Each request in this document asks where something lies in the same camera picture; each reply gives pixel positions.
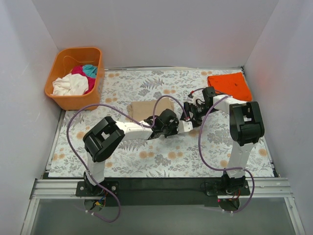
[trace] white cloth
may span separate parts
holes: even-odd
[[[83,95],[88,91],[88,79],[80,74],[69,73],[57,78],[53,85],[53,95]]]

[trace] floral tablecloth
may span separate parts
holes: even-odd
[[[235,73],[239,70],[122,70],[105,74],[101,103],[112,105],[127,113],[132,101],[155,100],[170,94],[181,103],[190,91],[207,86],[207,76]],[[66,139],[66,127],[75,111],[67,111],[57,141],[49,177],[82,177],[84,168],[71,151]],[[175,103],[180,117],[182,110]],[[73,146],[86,161],[83,136],[99,120],[112,116],[118,121],[129,121],[121,114],[98,107],[83,111],[70,129]],[[106,160],[106,177],[220,177],[221,172],[208,169],[198,153],[199,128],[189,133],[151,141],[124,141]],[[229,116],[218,111],[212,113],[202,133],[202,152],[213,167],[227,166],[232,148],[229,134]],[[263,139],[252,150],[247,168],[256,177],[273,176]]]

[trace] orange cloth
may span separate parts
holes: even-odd
[[[235,99],[252,101],[251,92],[241,72],[208,76],[207,83],[215,90],[232,95]]]

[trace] plastic laundry basket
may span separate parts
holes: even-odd
[[[84,95],[58,96],[52,95],[52,82],[58,77],[69,74],[75,66],[94,65],[98,67],[93,89]],[[99,103],[104,79],[102,51],[95,47],[74,47],[62,50],[55,58],[50,75],[45,84],[45,94],[52,98],[64,110],[79,110],[82,107]]]

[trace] robotic arm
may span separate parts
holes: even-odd
[[[176,114],[169,109],[156,116],[152,129],[139,126],[131,122],[114,121],[111,117],[103,118],[83,138],[88,156],[90,173],[99,183],[103,182],[105,160],[111,156],[120,142],[134,139],[151,140],[189,132],[202,123],[202,117],[207,111],[226,95],[217,94],[213,87],[202,91],[204,102],[198,103],[191,93],[188,97],[193,102],[185,102],[184,110],[190,119],[184,120],[182,115],[178,120]],[[221,110],[230,115],[230,135],[233,139],[233,148],[228,167],[245,168],[250,152],[259,138],[264,135],[264,126],[260,108],[257,102],[245,102],[234,98],[227,98],[218,103],[214,111]],[[153,117],[141,121],[143,125],[152,125]],[[89,174],[84,174],[85,187],[90,192],[96,191],[96,184]],[[235,191],[245,182],[243,170],[228,170],[222,176],[225,190]]]

